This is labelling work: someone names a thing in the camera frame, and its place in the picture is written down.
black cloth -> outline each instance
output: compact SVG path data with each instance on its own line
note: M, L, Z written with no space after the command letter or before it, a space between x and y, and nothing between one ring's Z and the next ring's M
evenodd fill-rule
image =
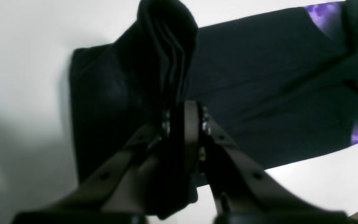
M197 36L179 1L142 0L137 21L115 43L74 51L71 110L80 181L160 116L155 74L181 58L175 71L190 78L185 98L208 106L265 169L350 146L358 119L358 0L347 0L342 11L346 44L326 37L302 7L203 27ZM153 37L158 20L168 21L179 44Z

black garment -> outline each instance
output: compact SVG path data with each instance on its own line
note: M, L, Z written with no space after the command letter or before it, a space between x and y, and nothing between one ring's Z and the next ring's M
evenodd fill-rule
M155 74L169 70L161 58L185 61L176 68L190 77L187 99L206 104L266 169L350 146L358 119L358 0L347 0L342 10L346 45L324 36L296 7L200 28L197 47L187 9L176 0L155 2L141 1L138 20L115 43L74 51L71 106L80 181L140 125L160 116ZM171 21L179 44L155 37L158 20Z

black fabric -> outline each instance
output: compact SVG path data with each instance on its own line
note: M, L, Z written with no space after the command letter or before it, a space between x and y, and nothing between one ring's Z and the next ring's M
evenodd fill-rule
M190 83L178 95L208 106L264 168L350 146L358 119L358 0L342 9L346 45L324 36L302 7L200 28L195 43L196 25L179 1L166 1L176 11L161 15L153 2L141 1L138 20L115 43L74 51L70 85L80 181L160 115L156 74L169 71L161 66L170 65L165 56L178 54L156 50L163 41L152 38L145 24L155 20L144 13L175 21L171 28L182 17L172 33L186 57L175 71Z

folded black fabric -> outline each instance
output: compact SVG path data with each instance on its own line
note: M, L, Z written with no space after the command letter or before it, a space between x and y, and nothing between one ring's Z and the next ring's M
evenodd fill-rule
M344 3L343 21L346 45L324 36L302 7L198 30L179 1L142 0L115 43L74 51L80 181L183 99L208 106L266 169L348 147L358 119L358 0Z

white surface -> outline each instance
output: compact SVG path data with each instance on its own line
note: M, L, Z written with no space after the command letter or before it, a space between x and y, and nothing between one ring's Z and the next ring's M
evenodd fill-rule
M325 1L183 2L206 26ZM0 0L0 224L76 187L69 57L75 48L115 41L135 21L137 6L138 0ZM358 145L269 173L312 203L358 210ZM210 223L215 211L206 189L166 223Z

